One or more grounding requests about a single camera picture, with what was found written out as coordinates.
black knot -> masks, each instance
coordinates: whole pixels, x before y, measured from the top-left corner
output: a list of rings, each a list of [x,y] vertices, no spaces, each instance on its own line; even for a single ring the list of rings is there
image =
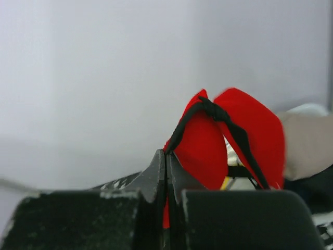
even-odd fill
[[[219,105],[213,103],[208,98],[199,96],[199,99],[202,101],[203,108],[206,114],[214,119],[214,121],[229,121],[229,114],[222,109]]]

white surface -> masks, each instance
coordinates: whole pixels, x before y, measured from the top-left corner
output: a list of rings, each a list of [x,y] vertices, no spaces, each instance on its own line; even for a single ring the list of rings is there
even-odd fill
[[[237,86],[272,110],[327,103],[329,10],[324,0],[0,0],[0,176],[78,189],[141,170],[201,88]]]

red cloth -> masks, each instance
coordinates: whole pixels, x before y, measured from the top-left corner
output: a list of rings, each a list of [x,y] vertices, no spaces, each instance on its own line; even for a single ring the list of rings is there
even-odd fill
[[[207,92],[201,90],[197,93],[188,103],[184,114],[194,103],[201,101],[199,96],[207,98]],[[268,184],[276,189],[282,188],[285,140],[279,119],[256,99],[236,88],[221,93],[214,103],[227,111],[231,120],[247,132],[251,152]],[[193,115],[186,125],[182,141],[174,150],[184,169],[210,190],[219,190],[227,175],[227,153],[223,136],[256,178],[226,124],[215,122],[204,111]],[[163,227],[169,227],[168,201],[164,210]]]

white background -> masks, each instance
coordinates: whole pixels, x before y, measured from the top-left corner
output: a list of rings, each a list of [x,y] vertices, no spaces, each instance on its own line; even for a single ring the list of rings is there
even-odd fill
[[[142,170],[201,88],[236,86],[272,110],[326,105],[329,12],[324,0],[0,0],[0,176],[80,189]]]

